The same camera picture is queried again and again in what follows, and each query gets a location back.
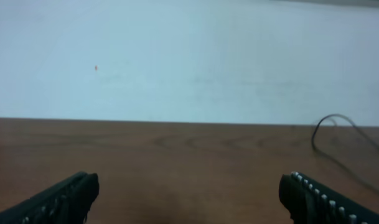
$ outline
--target white wall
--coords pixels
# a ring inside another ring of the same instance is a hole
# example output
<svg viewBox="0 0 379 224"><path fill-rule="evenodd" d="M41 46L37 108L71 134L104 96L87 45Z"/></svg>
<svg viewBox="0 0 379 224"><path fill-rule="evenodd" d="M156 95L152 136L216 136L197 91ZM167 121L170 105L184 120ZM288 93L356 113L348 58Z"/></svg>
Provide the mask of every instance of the white wall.
<svg viewBox="0 0 379 224"><path fill-rule="evenodd" d="M0 0L0 117L379 126L379 9Z"/></svg>

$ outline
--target wooden desk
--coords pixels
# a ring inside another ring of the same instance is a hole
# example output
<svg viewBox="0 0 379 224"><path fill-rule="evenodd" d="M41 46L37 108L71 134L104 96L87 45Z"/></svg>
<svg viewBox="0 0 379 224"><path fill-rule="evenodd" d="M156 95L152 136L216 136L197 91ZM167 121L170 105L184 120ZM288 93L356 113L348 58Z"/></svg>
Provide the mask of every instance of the wooden desk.
<svg viewBox="0 0 379 224"><path fill-rule="evenodd" d="M84 170L100 177L88 223L292 223L278 185L298 170L379 212L313 153L311 128L0 119L0 211ZM354 130L322 128L317 143L379 188L379 153Z"/></svg>

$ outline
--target cord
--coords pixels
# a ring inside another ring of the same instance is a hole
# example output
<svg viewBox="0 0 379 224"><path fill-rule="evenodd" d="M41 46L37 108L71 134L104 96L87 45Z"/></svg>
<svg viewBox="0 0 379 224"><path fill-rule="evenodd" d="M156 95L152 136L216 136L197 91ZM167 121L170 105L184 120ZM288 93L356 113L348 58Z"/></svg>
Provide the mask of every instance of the cord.
<svg viewBox="0 0 379 224"><path fill-rule="evenodd" d="M322 118L319 123L317 124L317 126L315 127L315 130L314 130L314 133L312 134L312 137L311 137L311 145L312 145L312 149L314 150L314 152L324 156L325 158L331 160L332 162L334 162L336 165L338 165L341 169L343 169L344 171L346 171L346 173L348 173L349 176L351 176L354 180L356 180L359 184L363 185L364 187L366 187L367 189L371 190L372 192L374 192L375 194L379 195L379 189L375 188L372 184L368 183L366 180L363 180L359 175L357 175L355 172L351 171L351 169L349 169L346 165L342 164L340 161L338 161L337 159L335 159L334 157L330 156L329 154L325 153L324 151L321 151L316 145L315 145L315 136L319 130L319 127L321 126L321 123L326 120L327 118L331 118L331 117L338 117L338 118L342 118L346 121L348 121L352 127L362 136L364 137L375 149L377 149L379 151L379 144L377 144L374 140L372 140L367 134L365 134L360 128L357 127L357 125L348 117L342 115L342 114L330 114L330 115L327 115L326 117Z"/></svg>

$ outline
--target desk surface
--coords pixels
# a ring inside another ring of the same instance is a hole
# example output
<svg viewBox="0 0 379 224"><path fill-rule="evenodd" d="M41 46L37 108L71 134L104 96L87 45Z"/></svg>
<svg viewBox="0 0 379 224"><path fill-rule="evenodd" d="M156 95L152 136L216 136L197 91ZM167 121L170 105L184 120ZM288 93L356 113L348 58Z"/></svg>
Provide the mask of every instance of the desk surface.
<svg viewBox="0 0 379 224"><path fill-rule="evenodd" d="M88 223L291 223L282 174L301 171L379 213L379 196L311 149L310 126L0 119L0 211L80 171ZM365 128L379 142L379 128ZM379 188L379 153L352 128L317 143Z"/></svg>

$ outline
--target wall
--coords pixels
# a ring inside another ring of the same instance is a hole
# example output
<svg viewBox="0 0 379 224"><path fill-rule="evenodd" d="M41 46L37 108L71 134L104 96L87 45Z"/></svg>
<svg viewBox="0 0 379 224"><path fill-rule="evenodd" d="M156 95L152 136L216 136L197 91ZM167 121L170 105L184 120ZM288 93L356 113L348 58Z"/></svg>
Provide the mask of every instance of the wall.
<svg viewBox="0 0 379 224"><path fill-rule="evenodd" d="M329 113L379 126L379 8L0 0L0 117L311 124Z"/></svg>

